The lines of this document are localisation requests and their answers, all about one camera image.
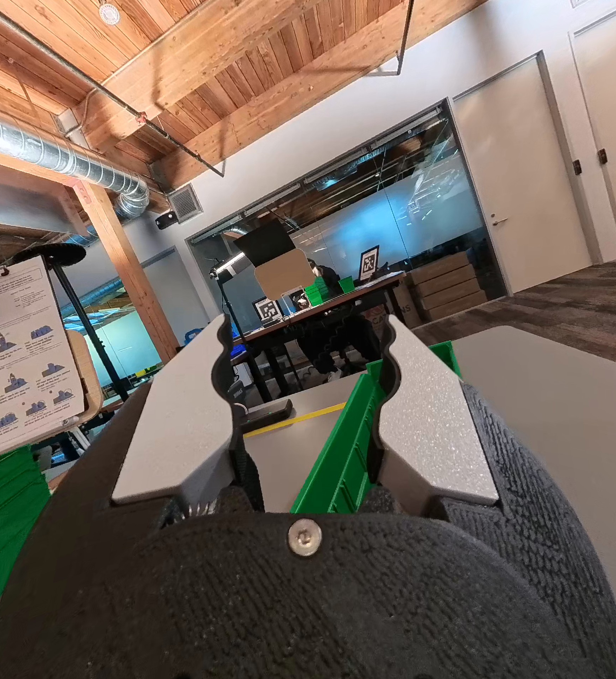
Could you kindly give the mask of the studio light on stand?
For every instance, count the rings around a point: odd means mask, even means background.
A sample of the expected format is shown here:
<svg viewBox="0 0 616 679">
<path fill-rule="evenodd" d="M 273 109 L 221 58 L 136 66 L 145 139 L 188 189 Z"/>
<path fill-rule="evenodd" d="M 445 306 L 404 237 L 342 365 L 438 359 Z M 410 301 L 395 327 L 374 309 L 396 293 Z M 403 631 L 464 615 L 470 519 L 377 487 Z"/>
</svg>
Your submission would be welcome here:
<svg viewBox="0 0 616 679">
<path fill-rule="evenodd" d="M 226 261 L 215 260 L 214 266 L 211 267 L 209 276 L 211 280 L 214 280 L 218 285 L 219 291 L 221 293 L 222 307 L 227 309 L 228 315 L 231 318 L 237 330 L 237 338 L 240 343 L 246 345 L 246 339 L 242 331 L 241 325 L 236 318 L 235 310 L 227 296 L 224 289 L 224 284 L 232 280 L 236 275 L 235 264 L 245 257 L 244 253 L 239 253 L 227 259 Z"/>
</svg>

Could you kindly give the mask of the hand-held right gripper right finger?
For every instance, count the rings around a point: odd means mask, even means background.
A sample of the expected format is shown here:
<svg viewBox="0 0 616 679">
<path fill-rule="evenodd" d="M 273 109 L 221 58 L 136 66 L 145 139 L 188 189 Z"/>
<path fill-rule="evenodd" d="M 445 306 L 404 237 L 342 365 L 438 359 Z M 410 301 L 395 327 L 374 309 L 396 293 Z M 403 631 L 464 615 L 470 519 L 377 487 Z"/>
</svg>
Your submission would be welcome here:
<svg viewBox="0 0 616 679">
<path fill-rule="evenodd" d="M 395 316 L 384 322 L 381 355 L 384 396 L 372 419 L 371 482 L 412 516 L 426 514 L 436 498 L 497 505 L 462 379 Z"/>
</svg>

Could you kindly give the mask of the black photo flag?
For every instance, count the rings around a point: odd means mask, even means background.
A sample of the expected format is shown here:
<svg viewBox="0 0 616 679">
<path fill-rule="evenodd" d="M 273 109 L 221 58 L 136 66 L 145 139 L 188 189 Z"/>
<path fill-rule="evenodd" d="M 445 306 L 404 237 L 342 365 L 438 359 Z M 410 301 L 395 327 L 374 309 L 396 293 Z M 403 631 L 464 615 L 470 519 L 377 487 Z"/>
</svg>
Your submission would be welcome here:
<svg viewBox="0 0 616 679">
<path fill-rule="evenodd" d="M 235 246 L 249 259 L 253 267 L 259 267 L 295 250 L 295 243 L 285 224 L 276 218 L 237 238 Z"/>
</svg>

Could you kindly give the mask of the wooden backing board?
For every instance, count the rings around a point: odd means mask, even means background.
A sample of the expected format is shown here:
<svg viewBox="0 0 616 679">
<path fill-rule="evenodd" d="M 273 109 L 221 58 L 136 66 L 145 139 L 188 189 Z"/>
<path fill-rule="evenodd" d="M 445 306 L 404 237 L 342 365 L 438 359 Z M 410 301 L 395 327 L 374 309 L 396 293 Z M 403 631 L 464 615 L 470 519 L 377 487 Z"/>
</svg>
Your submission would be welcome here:
<svg viewBox="0 0 616 679">
<path fill-rule="evenodd" d="M 86 409 L 78 416 L 78 424 L 81 425 L 92 420 L 100 412 L 105 396 L 85 337 L 75 330 L 66 330 L 66 334 L 82 382 L 86 404 Z"/>
</svg>

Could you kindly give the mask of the wall vent grille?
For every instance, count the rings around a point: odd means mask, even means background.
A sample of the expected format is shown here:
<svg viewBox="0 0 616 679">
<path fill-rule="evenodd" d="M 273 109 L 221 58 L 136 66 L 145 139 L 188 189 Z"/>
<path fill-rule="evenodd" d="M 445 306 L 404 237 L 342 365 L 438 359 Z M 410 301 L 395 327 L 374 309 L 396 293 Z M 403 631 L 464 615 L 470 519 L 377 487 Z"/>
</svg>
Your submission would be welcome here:
<svg viewBox="0 0 616 679">
<path fill-rule="evenodd" d="M 176 220 L 180 224 L 202 213 L 201 202 L 191 182 L 187 182 L 180 188 L 168 193 L 167 199 L 175 213 Z"/>
</svg>

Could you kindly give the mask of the black sprinkler pipe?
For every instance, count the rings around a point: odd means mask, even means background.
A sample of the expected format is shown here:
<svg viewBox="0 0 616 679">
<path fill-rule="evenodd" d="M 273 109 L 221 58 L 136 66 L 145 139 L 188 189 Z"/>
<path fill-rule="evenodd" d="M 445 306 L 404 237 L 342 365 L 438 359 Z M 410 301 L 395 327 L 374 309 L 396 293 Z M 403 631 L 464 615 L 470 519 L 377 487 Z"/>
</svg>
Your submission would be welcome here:
<svg viewBox="0 0 616 679">
<path fill-rule="evenodd" d="M 72 62 L 67 60 L 62 55 L 59 55 L 52 48 L 50 48 L 44 42 L 39 40 L 36 36 L 34 36 L 34 34 L 32 34 L 28 30 L 26 30 L 25 28 L 23 28 L 22 26 L 17 24 L 15 21 L 13 21 L 10 17 L 8 17 L 1 10 L 0 10 L 0 22 L 2 24 L 4 24 L 9 30 L 11 30 L 15 34 L 19 35 L 21 38 L 23 38 L 27 42 L 29 42 L 32 46 L 39 49 L 43 54 L 47 55 L 50 59 L 52 59 L 53 61 L 55 61 L 56 63 L 58 63 L 62 67 L 66 68 L 68 71 L 70 71 L 72 74 L 74 74 L 79 80 L 82 80 L 85 84 L 89 85 L 92 90 L 96 90 L 96 91 L 100 92 L 104 97 L 108 98 L 114 104 L 119 106 L 123 111 L 130 114 L 130 116 L 132 116 L 135 119 L 135 121 L 136 121 L 136 123 L 139 127 L 147 126 L 149 129 L 156 132 L 157 134 L 159 134 L 164 139 L 168 140 L 168 142 L 174 144 L 176 146 L 176 148 L 181 149 L 187 155 L 189 155 L 190 157 L 193 157 L 198 163 L 200 163 L 201 165 L 203 165 L 207 169 L 212 170 L 215 174 L 217 174 L 220 177 L 225 176 L 223 171 L 220 171 L 219 169 L 217 169 L 214 165 L 210 164 L 208 161 L 203 159 L 197 152 L 189 149 L 183 143 L 180 143 L 175 137 L 170 135 L 166 130 L 159 127 L 155 123 L 153 123 L 148 118 L 147 114 L 144 111 L 136 110 L 133 106 L 129 105 L 123 99 L 116 96 L 113 92 L 111 92 L 109 89 L 107 89 L 103 84 L 92 79 L 90 76 L 88 76 L 81 69 L 77 68 Z"/>
</svg>

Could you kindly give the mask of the glass partition wall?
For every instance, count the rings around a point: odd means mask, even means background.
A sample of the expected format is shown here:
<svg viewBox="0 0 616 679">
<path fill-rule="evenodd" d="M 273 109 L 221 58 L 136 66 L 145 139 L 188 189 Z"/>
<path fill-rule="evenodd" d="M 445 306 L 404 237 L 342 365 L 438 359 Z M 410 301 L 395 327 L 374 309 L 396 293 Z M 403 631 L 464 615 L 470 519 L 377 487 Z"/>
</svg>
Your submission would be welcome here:
<svg viewBox="0 0 616 679">
<path fill-rule="evenodd" d="M 406 274 L 437 259 L 465 251 L 488 301 L 506 285 L 478 206 L 464 153 L 447 104 L 367 145 L 286 183 L 280 189 L 220 219 L 187 239 L 201 274 L 222 307 L 209 272 L 215 260 L 240 253 L 235 240 L 273 219 L 281 220 L 297 249 L 312 260 L 315 276 L 332 279 L 331 297 L 342 295 L 341 278 L 359 281 L 361 254 L 380 246 L 376 274 Z M 224 289 L 244 334 L 261 328 L 253 302 L 266 297 L 246 257 Z M 404 281 L 394 289 L 410 328 L 421 319 Z"/>
</svg>

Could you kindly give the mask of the printed instruction sheet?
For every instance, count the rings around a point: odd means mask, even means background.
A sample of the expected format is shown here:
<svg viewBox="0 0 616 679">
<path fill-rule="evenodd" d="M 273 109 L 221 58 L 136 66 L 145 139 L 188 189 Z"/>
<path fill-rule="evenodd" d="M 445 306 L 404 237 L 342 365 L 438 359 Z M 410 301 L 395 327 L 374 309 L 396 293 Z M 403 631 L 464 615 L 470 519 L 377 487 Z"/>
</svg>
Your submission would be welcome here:
<svg viewBox="0 0 616 679">
<path fill-rule="evenodd" d="M 43 258 L 0 267 L 0 455 L 65 430 L 85 409 Z"/>
</svg>

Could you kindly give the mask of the black charger box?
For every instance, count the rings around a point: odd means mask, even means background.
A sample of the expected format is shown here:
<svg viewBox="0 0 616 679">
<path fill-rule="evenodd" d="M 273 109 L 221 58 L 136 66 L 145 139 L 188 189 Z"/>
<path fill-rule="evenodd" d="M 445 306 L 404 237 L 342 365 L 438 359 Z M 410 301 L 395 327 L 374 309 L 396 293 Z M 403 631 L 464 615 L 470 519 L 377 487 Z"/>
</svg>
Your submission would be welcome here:
<svg viewBox="0 0 616 679">
<path fill-rule="evenodd" d="M 243 434 L 247 434 L 283 422 L 289 419 L 293 411 L 294 405 L 291 399 L 268 403 L 242 415 L 238 427 Z"/>
</svg>

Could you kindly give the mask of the wooden support post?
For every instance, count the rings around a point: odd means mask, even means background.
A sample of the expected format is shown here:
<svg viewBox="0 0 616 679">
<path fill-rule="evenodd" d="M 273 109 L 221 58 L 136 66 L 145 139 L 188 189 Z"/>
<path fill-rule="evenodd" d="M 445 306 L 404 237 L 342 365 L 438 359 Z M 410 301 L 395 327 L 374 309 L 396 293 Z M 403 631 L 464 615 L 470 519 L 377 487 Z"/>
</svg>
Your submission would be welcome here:
<svg viewBox="0 0 616 679">
<path fill-rule="evenodd" d="M 116 268 L 160 359 L 167 364 L 177 355 L 176 335 L 128 240 L 105 189 L 76 181 L 74 191 L 88 214 L 100 242 Z"/>
</svg>

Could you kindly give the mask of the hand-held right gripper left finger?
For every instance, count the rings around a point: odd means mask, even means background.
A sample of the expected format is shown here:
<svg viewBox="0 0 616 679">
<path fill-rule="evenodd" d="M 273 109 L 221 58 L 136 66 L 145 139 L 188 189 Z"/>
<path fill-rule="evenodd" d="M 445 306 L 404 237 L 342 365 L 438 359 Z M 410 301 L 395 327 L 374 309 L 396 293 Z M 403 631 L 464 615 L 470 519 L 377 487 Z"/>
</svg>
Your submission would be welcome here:
<svg viewBox="0 0 616 679">
<path fill-rule="evenodd" d="M 153 380 L 112 500 L 213 502 L 232 482 L 230 318 L 220 314 Z"/>
</svg>

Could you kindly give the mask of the black ceiling rod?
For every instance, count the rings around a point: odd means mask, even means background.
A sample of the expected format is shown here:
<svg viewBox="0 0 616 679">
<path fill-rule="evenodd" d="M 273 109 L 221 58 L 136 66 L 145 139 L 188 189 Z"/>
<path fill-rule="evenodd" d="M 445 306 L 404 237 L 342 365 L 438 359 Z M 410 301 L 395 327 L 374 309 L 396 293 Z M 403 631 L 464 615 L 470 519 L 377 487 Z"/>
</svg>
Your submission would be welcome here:
<svg viewBox="0 0 616 679">
<path fill-rule="evenodd" d="M 404 62 L 405 51 L 408 43 L 410 25 L 413 17 L 414 1 L 409 1 L 405 16 L 404 30 L 399 49 L 395 55 L 397 60 L 397 70 L 384 69 L 381 64 L 387 63 L 392 57 L 389 54 L 392 49 L 393 29 L 398 28 L 393 25 L 393 18 L 390 13 L 374 23 L 374 27 L 369 30 L 365 40 L 368 50 L 367 59 L 371 61 L 372 70 L 366 73 L 365 77 L 393 77 L 401 75 Z"/>
</svg>

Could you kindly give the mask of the silver air duct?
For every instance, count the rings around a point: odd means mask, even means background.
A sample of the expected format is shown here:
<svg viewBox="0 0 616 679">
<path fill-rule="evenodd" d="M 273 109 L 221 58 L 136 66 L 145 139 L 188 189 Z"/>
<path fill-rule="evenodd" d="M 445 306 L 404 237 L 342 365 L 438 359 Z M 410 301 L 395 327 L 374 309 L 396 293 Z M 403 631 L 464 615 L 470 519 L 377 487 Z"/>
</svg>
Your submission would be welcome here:
<svg viewBox="0 0 616 679">
<path fill-rule="evenodd" d="M 142 215 L 150 203 L 150 189 L 140 175 L 1 112 L 0 154 L 113 191 L 115 210 L 127 219 Z"/>
</svg>

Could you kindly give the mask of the wooden work table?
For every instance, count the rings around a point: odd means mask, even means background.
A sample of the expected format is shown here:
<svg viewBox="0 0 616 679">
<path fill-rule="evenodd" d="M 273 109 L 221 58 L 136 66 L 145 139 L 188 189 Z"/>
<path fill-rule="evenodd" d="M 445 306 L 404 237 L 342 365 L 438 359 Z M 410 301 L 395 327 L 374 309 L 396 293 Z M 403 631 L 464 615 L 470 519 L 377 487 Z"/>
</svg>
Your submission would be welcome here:
<svg viewBox="0 0 616 679">
<path fill-rule="evenodd" d="M 276 325 L 246 333 L 244 335 L 246 339 L 245 346 L 247 347 L 249 358 L 245 364 L 261 400 L 264 403 L 268 403 L 272 401 L 272 397 L 266 385 L 266 378 L 261 374 L 255 361 L 257 355 L 265 353 L 266 360 L 270 366 L 271 378 L 277 383 L 279 395 L 288 396 L 290 394 L 289 386 L 273 350 L 284 346 L 288 342 L 295 340 L 299 335 L 302 335 L 304 327 L 313 320 L 320 325 L 332 324 L 341 320 L 347 312 L 364 311 L 365 304 L 363 299 L 379 292 L 387 294 L 393 313 L 399 320 L 404 321 L 404 315 L 397 301 L 394 289 L 404 283 L 405 277 L 405 271 L 390 272 L 368 284 L 357 287 L 352 293 L 342 294 L 322 303 L 320 306 L 284 317 L 282 322 Z M 233 345 L 239 344 L 241 344 L 239 339 L 237 337 L 234 338 Z"/>
</svg>

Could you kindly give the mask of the black tripod stand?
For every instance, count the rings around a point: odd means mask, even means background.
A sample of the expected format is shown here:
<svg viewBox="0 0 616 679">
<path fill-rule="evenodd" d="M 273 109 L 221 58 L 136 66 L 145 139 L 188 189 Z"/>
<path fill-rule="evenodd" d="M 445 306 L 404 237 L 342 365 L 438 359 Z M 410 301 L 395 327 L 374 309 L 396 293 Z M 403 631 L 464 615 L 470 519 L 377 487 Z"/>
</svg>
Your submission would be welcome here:
<svg viewBox="0 0 616 679">
<path fill-rule="evenodd" d="M 64 292 L 67 294 L 67 297 L 69 298 L 74 310 L 77 312 L 77 315 L 79 316 L 88 337 L 91 339 L 91 343 L 95 347 L 100 361 L 108 372 L 111 385 L 113 386 L 116 394 L 120 397 L 120 400 L 125 402 L 128 399 L 128 391 L 118 376 L 114 364 L 105 350 L 105 346 L 98 337 L 97 332 L 92 327 L 91 320 L 84 310 L 80 298 L 75 293 L 68 277 L 66 276 L 66 273 L 63 270 L 65 267 L 70 267 L 81 262 L 81 260 L 83 260 L 86 256 L 85 249 L 79 244 L 47 243 L 16 254 L 13 258 L 13 261 L 15 263 L 21 263 L 37 256 L 40 256 L 43 259 L 47 269 L 52 270 L 55 276 L 58 278 L 58 282 L 62 286 Z"/>
</svg>

